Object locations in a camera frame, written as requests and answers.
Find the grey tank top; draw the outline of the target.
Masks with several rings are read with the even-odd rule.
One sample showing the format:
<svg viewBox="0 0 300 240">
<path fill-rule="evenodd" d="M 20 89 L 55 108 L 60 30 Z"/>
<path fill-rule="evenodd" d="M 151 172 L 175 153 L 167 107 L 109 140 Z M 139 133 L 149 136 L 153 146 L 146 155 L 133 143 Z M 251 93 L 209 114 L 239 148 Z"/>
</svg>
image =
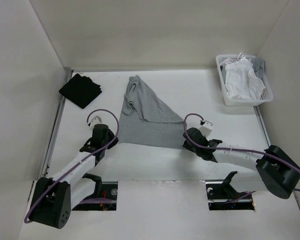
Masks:
<svg viewBox="0 0 300 240">
<path fill-rule="evenodd" d="M 138 76 L 129 78 L 119 117 L 122 143 L 181 149 L 184 120 Z"/>
</svg>

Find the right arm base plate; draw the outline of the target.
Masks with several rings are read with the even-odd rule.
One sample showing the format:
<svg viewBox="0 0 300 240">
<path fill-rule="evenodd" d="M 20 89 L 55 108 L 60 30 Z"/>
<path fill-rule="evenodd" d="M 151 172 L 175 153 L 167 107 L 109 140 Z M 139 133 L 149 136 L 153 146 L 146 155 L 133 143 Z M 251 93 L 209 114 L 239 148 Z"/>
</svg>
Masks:
<svg viewBox="0 0 300 240">
<path fill-rule="evenodd" d="M 205 186 L 210 211 L 255 210 L 252 195 L 245 196 L 245 191 L 237 192 L 232 186 L 221 181 L 208 181 Z"/>
</svg>

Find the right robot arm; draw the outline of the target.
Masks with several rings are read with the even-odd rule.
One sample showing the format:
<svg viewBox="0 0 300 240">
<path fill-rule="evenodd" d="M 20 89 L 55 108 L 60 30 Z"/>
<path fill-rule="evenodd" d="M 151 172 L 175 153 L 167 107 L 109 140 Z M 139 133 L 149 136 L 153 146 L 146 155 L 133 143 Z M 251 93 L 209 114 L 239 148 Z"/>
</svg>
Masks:
<svg viewBox="0 0 300 240">
<path fill-rule="evenodd" d="M 205 161 L 248 169 L 244 173 L 233 170 L 223 180 L 220 191 L 228 198 L 253 191 L 268 191 L 280 199 L 288 199 L 300 180 L 300 167 L 276 145 L 265 151 L 230 147 L 222 140 L 207 140 L 194 127 L 187 129 L 183 137 L 183 147 Z"/>
</svg>

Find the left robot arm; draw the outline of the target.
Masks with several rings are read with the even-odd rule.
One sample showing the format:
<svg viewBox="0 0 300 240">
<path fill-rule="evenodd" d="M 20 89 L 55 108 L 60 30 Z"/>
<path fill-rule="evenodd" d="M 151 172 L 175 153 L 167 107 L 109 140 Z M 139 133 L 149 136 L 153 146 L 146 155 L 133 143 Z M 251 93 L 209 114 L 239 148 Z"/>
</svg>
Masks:
<svg viewBox="0 0 300 240">
<path fill-rule="evenodd" d="M 88 172 L 104 158 L 106 150 L 117 143 L 117 136 L 106 124 L 94 125 L 91 138 L 66 167 L 36 182 L 25 223 L 36 222 L 62 229 L 73 208 L 87 197 L 98 199 L 102 195 L 102 180 Z"/>
</svg>

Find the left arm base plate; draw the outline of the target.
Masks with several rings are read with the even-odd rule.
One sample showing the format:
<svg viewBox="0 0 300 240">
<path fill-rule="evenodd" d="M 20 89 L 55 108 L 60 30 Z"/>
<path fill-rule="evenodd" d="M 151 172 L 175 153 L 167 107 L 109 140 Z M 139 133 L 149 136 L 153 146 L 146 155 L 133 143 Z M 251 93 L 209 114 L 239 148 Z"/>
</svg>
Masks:
<svg viewBox="0 0 300 240">
<path fill-rule="evenodd" d="M 73 211 L 116 211 L 118 198 L 118 183 L 106 182 L 96 187 L 91 195 L 84 198 L 91 203 L 82 203 L 75 206 Z"/>
</svg>

